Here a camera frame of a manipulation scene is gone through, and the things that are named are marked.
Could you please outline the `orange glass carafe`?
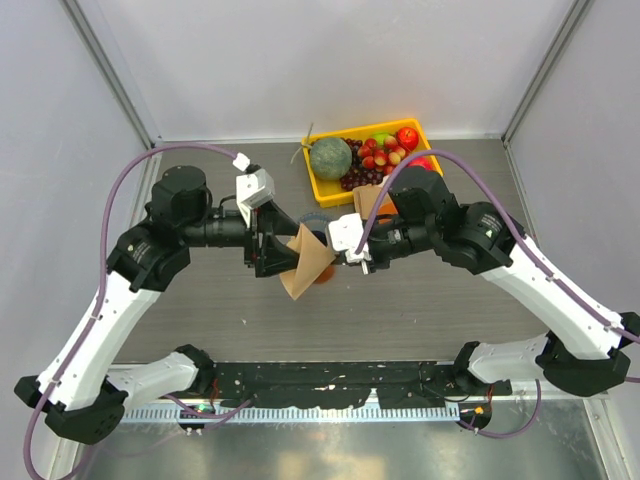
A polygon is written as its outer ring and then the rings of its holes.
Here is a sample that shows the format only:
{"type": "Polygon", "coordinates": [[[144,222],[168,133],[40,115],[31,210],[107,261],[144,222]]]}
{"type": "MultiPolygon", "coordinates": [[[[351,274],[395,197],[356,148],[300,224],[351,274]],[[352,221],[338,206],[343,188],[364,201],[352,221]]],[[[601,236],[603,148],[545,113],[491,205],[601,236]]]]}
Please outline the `orange glass carafe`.
{"type": "Polygon", "coordinates": [[[335,274],[333,265],[329,265],[315,280],[315,284],[324,284],[332,279],[335,274]]]}

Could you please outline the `brown paper coffee filter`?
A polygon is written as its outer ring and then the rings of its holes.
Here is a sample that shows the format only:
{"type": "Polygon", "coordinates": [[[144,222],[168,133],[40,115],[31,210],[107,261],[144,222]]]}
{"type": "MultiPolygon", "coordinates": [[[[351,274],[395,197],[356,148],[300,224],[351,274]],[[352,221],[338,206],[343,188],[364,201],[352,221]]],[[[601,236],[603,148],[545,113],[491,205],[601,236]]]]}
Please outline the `brown paper coffee filter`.
{"type": "Polygon", "coordinates": [[[299,258],[297,265],[281,273],[279,278],[287,294],[297,300],[332,264],[336,255],[304,224],[286,246],[298,253],[299,258]]]}

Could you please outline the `blue plastic dripper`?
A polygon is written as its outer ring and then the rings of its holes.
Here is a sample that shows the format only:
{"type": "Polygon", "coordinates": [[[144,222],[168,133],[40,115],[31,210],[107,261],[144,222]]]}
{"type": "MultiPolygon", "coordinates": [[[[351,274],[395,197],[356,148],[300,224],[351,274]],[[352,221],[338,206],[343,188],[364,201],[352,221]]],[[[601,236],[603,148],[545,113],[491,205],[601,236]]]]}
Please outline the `blue plastic dripper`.
{"type": "Polygon", "coordinates": [[[326,232],[329,222],[326,215],[317,212],[307,213],[299,220],[324,246],[328,245],[326,232]]]}

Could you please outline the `orange coffee filter box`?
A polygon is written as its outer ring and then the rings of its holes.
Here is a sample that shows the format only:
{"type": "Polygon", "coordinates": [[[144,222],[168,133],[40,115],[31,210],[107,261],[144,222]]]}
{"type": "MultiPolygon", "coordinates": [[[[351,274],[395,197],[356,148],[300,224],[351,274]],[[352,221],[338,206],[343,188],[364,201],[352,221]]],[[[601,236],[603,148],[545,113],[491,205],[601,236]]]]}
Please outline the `orange coffee filter box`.
{"type": "Polygon", "coordinates": [[[395,205],[391,201],[383,203],[377,211],[377,216],[396,215],[398,213],[395,205]]]}

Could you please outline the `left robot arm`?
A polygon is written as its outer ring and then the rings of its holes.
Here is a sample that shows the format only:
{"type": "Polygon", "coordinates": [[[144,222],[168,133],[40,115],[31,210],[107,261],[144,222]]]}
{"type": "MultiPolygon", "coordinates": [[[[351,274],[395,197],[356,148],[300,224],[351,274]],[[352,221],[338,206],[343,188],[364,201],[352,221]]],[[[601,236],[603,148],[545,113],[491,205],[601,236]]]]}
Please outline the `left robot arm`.
{"type": "Polygon", "coordinates": [[[148,402],[212,392],[214,362],[190,344],[124,374],[108,370],[136,323],[189,265],[191,248],[241,248],[258,278],[296,266],[298,254],[278,238],[296,234],[298,224],[275,204],[272,177],[251,165],[235,184],[234,210],[213,203],[204,172],[193,166],[173,167],[153,185],[145,218],[119,237],[106,283],[72,337],[45,371],[14,389],[27,406],[42,408],[56,435],[94,445],[148,402]]]}

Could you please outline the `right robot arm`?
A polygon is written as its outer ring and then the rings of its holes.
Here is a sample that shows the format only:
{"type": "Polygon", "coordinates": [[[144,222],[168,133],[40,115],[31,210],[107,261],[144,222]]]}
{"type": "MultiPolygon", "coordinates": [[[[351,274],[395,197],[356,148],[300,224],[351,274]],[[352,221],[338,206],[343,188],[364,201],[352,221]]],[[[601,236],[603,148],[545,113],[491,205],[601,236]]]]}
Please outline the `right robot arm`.
{"type": "Polygon", "coordinates": [[[596,302],[543,257],[520,224],[489,202],[459,204],[438,173],[409,167],[389,187],[396,214],[384,220],[349,214],[329,223],[330,246],[345,263],[372,273],[433,251],[511,295],[548,329],[523,341],[465,343],[452,370],[459,391],[546,380],[590,397],[626,381],[631,361],[623,349],[639,333],[637,314],[596,302]]]}

